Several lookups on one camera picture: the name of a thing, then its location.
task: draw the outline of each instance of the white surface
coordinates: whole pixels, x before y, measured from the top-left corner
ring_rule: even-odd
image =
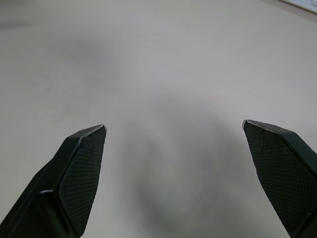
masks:
[[[108,128],[84,237],[286,238],[244,119],[317,148],[317,16],[275,0],[0,2],[0,218]]]
[[[284,0],[284,1],[317,13],[317,0]]]

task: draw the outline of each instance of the textured grip pad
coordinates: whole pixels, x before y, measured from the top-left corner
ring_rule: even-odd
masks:
[[[82,236],[97,192],[106,130],[94,131],[81,142],[62,178],[58,195],[69,222]]]
[[[284,227],[292,233],[316,207],[316,177],[282,134],[248,122],[244,131],[260,183]],[[287,133],[302,141],[293,132]]]

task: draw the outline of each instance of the diamond pattern texture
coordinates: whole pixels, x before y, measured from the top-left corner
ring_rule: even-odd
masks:
[[[77,236],[82,236],[97,192],[106,130],[84,138],[59,187],[59,197]]]
[[[258,178],[288,232],[315,208],[317,181],[281,135],[246,123],[244,131]]]

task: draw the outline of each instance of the black rubber pad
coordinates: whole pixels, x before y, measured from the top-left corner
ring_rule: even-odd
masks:
[[[291,233],[316,207],[316,177],[281,134],[248,122],[244,131],[260,183]]]
[[[86,229],[98,188],[106,130],[84,138],[59,185],[59,198],[77,236]]]

